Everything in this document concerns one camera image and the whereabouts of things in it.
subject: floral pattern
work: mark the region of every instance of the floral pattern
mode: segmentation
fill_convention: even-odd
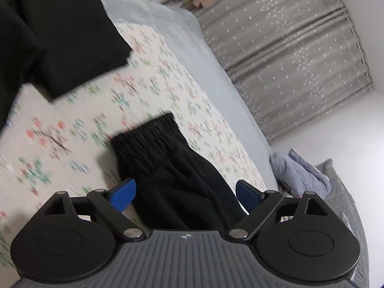
[[[232,190],[239,179],[266,189],[225,119],[163,37],[147,26],[117,28],[134,49],[126,67],[54,103],[31,85],[20,92],[12,125],[0,139],[2,288],[18,278],[10,244],[36,210],[58,190],[78,196],[116,185],[120,179],[110,139],[164,112],[175,115],[191,148],[218,169]],[[133,207],[124,213],[141,225]]]

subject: white logo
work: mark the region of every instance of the white logo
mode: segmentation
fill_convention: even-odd
[[[181,235],[180,237],[185,239],[185,240],[188,240],[189,238],[192,237],[192,235],[191,234],[184,234],[184,235]]]

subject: curtain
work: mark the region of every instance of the curtain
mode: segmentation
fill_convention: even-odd
[[[269,142],[371,86],[340,0],[221,0],[195,15]]]

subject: folded black clothing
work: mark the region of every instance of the folded black clothing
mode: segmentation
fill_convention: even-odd
[[[36,35],[0,0],[0,131],[24,79],[33,72],[42,51]]]
[[[100,0],[20,0],[20,5],[45,50],[38,81],[52,98],[127,64],[131,47]]]
[[[228,231],[245,217],[216,168],[193,151],[171,113],[117,135],[122,179],[137,184],[133,205],[149,228]]]

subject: gray fabric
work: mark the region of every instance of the gray fabric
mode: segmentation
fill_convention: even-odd
[[[310,166],[294,150],[291,150],[288,155],[272,154],[270,164],[276,179],[289,186],[294,191],[294,196],[297,194],[303,196],[304,192],[312,191],[325,199],[331,192],[328,178],[314,166]]]
[[[329,179],[332,186],[331,193],[325,202],[332,208],[332,210],[340,215],[341,212],[349,220],[352,231],[360,243],[360,259],[356,267],[353,282],[360,288],[369,287],[369,261],[368,261],[368,247],[364,234],[364,228],[355,206],[354,200],[341,182],[339,176],[332,166],[332,160],[327,160],[317,168],[325,174]]]
[[[195,15],[269,142],[371,85],[339,0],[221,0]]]
[[[164,36],[170,50],[228,121],[258,168],[266,187],[277,189],[269,165],[271,149],[231,80],[204,41],[196,18],[188,11],[174,11],[154,2],[102,2],[115,24],[128,22],[148,25]]]

